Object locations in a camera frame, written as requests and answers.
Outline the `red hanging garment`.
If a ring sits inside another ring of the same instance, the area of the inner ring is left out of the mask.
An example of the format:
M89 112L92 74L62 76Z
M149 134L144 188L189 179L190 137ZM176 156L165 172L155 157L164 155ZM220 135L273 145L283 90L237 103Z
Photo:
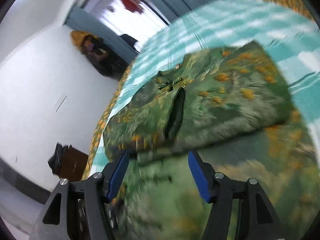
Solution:
M134 13L137 12L139 14L142 14L144 12L143 8L139 5L139 3L132 1L132 0L120 0L125 9Z

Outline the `teal white plaid bedsheet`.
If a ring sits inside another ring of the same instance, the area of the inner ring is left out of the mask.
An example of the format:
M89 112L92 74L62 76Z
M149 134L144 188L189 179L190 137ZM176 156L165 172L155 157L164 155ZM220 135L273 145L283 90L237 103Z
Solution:
M127 68L118 90L95 129L87 178L107 163L101 137L109 119L137 90L161 70L180 63L185 54L207 47L241 47L257 41L278 65L319 147L319 27L291 9L262 0L217 0L185 14L144 44Z

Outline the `dark clothes on dresser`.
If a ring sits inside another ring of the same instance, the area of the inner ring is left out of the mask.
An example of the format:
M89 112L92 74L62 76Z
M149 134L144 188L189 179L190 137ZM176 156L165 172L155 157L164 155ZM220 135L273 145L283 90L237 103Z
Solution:
M53 175L59 175L62 167L62 158L69 149L68 145L62 146L60 143L56 144L53 156L48 160L48 165Z

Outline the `brown wooden dresser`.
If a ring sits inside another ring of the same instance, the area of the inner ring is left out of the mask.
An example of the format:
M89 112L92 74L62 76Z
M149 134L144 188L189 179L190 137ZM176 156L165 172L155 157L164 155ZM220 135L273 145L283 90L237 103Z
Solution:
M87 154L77 150L71 145L68 146L61 159L59 177L66 178L69 181L80 181L85 171L87 161Z

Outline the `green landscape print jacket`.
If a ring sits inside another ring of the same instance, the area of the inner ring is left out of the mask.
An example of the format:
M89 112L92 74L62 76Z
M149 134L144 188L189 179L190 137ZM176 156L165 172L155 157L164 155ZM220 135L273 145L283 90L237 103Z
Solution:
M158 72L108 122L108 159L134 150L124 178L116 239L200 239L210 205L187 155L231 179L253 177L287 239L301 239L319 213L312 139L280 71L257 42L207 48Z

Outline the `dark garment at window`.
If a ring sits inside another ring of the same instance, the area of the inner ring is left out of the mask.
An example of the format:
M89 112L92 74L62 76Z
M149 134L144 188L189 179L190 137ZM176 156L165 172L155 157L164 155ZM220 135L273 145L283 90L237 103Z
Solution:
M135 51L138 52L138 50L135 48L136 43L138 42L135 38L131 37L130 35L123 34L120 35L120 37Z

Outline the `blue-grey curtain left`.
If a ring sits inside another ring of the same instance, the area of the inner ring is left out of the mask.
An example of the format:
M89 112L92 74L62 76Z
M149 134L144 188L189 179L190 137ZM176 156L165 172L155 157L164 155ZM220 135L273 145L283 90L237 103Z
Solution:
M102 38L104 43L128 64L130 64L138 55L138 52L129 46L114 31L80 7L74 6L71 9L65 24L73 30L86 31Z

